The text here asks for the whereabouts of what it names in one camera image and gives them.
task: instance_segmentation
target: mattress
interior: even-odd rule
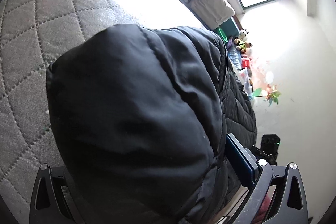
[[[2,0],[0,15],[0,194],[28,224],[39,166],[63,165],[49,121],[49,63],[118,23],[202,25],[179,0]]]

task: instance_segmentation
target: gray quilted blanket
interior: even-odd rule
[[[2,0],[0,15],[0,194],[19,223],[28,224],[40,164],[63,164],[50,129],[48,64],[117,23],[201,23],[178,0]]]

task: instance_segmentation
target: quilted stitching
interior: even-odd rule
[[[151,10],[159,7],[159,2],[164,7],[166,1],[0,2],[0,194],[19,223],[29,222],[30,195],[38,166],[44,162],[63,165],[47,112],[46,67],[116,23],[165,28],[185,24],[184,18],[189,17],[191,26],[200,26],[188,11],[175,18],[169,9],[170,16],[158,20],[158,11]],[[179,13],[185,9],[178,0],[168,1]]]

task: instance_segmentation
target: green plastic object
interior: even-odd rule
[[[226,44],[228,40],[222,28],[221,27],[216,28],[215,32],[223,39],[224,43]]]

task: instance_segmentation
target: red fabric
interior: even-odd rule
[[[251,224],[261,224],[262,223],[270,203],[271,203],[271,199],[268,196],[266,196],[262,205],[261,205],[261,207],[260,207],[260,209],[259,209],[259,212],[255,216],[255,218],[254,218],[254,220],[252,221]]]

